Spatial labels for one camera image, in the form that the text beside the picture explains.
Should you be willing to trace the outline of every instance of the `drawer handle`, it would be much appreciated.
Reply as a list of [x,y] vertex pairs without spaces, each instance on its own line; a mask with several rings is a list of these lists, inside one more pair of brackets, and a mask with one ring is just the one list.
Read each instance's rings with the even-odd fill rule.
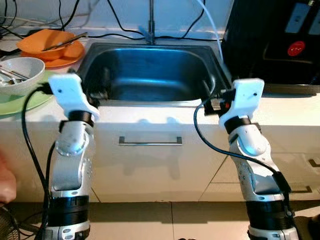
[[125,137],[120,136],[119,146],[182,146],[182,137],[177,136],[176,142],[126,142]]
[[317,164],[314,159],[309,159],[309,163],[313,168],[320,168],[320,164]]
[[292,191],[292,194],[311,194],[312,193],[312,189],[310,186],[306,186],[305,190],[296,190],[296,191]]

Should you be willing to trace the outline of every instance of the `green plate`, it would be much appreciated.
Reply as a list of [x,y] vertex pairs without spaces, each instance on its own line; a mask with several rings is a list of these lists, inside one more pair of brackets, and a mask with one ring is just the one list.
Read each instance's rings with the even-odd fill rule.
[[[45,71],[44,77],[39,83],[45,83],[48,78],[53,75],[52,71]],[[52,95],[46,95],[41,92],[36,92],[30,99],[27,110],[33,109],[52,98]],[[26,96],[15,96],[15,95],[0,95],[0,116],[17,114],[22,111]]]

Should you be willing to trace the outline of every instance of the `faucet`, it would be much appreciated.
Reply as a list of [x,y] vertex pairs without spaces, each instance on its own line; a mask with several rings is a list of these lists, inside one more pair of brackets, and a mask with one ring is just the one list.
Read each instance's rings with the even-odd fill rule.
[[155,44],[155,20],[154,20],[154,0],[149,0],[149,28],[148,37],[146,38],[147,43],[150,45]]

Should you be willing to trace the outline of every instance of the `sink basin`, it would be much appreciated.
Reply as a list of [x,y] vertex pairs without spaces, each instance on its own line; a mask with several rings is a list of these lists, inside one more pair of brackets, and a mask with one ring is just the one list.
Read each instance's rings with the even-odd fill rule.
[[187,106],[230,87],[208,46],[93,43],[77,73],[102,105]]

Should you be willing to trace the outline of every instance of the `red logo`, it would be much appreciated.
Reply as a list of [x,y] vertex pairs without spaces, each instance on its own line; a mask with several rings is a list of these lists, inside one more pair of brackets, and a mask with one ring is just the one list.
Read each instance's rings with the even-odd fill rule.
[[290,45],[288,48],[288,55],[291,57],[298,56],[303,50],[306,48],[306,44],[304,41],[296,41]]

